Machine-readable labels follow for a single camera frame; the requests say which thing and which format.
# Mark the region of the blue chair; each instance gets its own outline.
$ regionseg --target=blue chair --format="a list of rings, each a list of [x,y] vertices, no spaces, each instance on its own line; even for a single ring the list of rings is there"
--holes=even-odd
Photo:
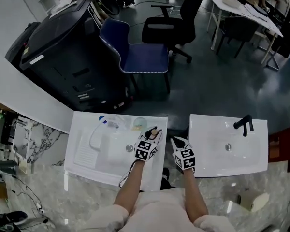
[[[129,74],[135,91],[139,93],[134,74],[164,73],[166,87],[170,93],[168,79],[168,49],[164,44],[129,44],[129,25],[122,21],[107,19],[101,29],[100,38],[111,50],[120,70]]]

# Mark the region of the black machine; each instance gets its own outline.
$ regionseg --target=black machine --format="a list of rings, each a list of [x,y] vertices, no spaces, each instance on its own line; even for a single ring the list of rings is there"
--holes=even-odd
[[[99,38],[90,0],[32,23],[6,59],[26,77],[77,111],[111,112],[129,102],[125,75]]]

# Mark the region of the sink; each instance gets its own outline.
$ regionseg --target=sink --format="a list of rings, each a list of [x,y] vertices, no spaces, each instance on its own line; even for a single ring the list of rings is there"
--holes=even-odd
[[[74,112],[64,169],[88,179],[118,186],[135,161],[133,146],[141,131],[135,130],[133,122],[139,116],[118,115],[126,125],[120,130],[110,123],[99,122],[99,117],[106,115]],[[158,126],[163,130],[158,152],[146,162],[141,181],[141,190],[160,190],[168,119],[140,117],[147,121],[147,128]]]
[[[195,177],[249,174],[267,170],[267,121],[253,119],[254,131],[247,125],[234,129],[241,118],[190,115],[189,141],[196,155]]]

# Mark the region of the black office chair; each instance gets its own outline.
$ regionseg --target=black office chair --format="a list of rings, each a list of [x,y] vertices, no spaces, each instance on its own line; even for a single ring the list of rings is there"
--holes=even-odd
[[[267,60],[266,62],[266,66],[269,68],[272,68],[274,70],[279,71],[279,64],[277,63],[276,59],[275,59],[275,55],[277,53],[279,53],[280,55],[282,55],[284,58],[288,58],[290,55],[290,23],[286,23],[282,26],[280,32],[282,33],[282,35],[284,36],[283,38],[278,36],[271,49],[274,51],[274,53],[270,52],[271,57]],[[265,32],[267,38],[269,39],[269,41],[273,40],[273,35]],[[258,46],[258,49],[264,50],[266,51],[267,49]],[[276,67],[270,65],[270,61],[273,60]]]
[[[258,27],[259,27],[259,24],[257,22],[252,21],[245,17],[226,18],[224,21],[220,23],[220,30],[222,32],[222,38],[219,43],[216,54],[218,55],[225,37],[229,37],[228,44],[230,43],[231,39],[236,39],[242,42],[240,48],[237,50],[235,54],[234,58],[236,58],[238,54],[240,53],[240,51],[242,50],[245,42],[249,42],[252,39]],[[216,30],[217,30],[217,27],[214,31],[212,41],[214,40]]]
[[[180,18],[169,17],[167,8],[172,5],[152,5],[162,9],[164,17],[148,18],[144,24],[142,41],[152,44],[166,44],[168,50],[187,57],[191,63],[192,56],[176,48],[177,44],[184,45],[195,39],[194,17],[203,0],[184,0],[180,8]]]

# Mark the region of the table leg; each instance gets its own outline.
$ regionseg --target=table leg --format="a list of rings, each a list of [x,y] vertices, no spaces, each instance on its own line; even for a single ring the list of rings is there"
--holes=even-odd
[[[209,21],[208,21],[208,25],[207,25],[207,29],[206,29],[206,32],[207,32],[207,33],[208,33],[209,25],[211,24],[211,21],[212,21],[213,12],[214,12],[214,6],[215,6],[215,4],[213,3],[212,13],[211,13],[211,15],[209,16]]]
[[[218,22],[217,22],[217,30],[216,30],[215,37],[214,37],[214,40],[213,40],[213,45],[211,47],[212,51],[214,51],[214,49],[215,49],[215,44],[216,44],[216,40],[217,40],[217,36],[218,36],[218,32],[219,32],[219,26],[220,26],[220,22],[221,22],[221,15],[222,15],[222,10],[219,11],[219,17],[218,17]]]
[[[266,53],[265,53],[265,55],[264,55],[264,57],[263,57],[263,59],[262,59],[262,61],[261,61],[261,64],[263,64],[264,61],[266,60],[266,57],[267,57],[267,55],[269,54],[269,52],[270,52],[270,50],[271,50],[271,47],[272,47],[272,45],[273,45],[274,40],[276,39],[276,37],[277,37],[277,33],[274,35],[274,37],[273,37],[271,43],[269,44],[269,47],[268,47],[267,50],[266,50]]]

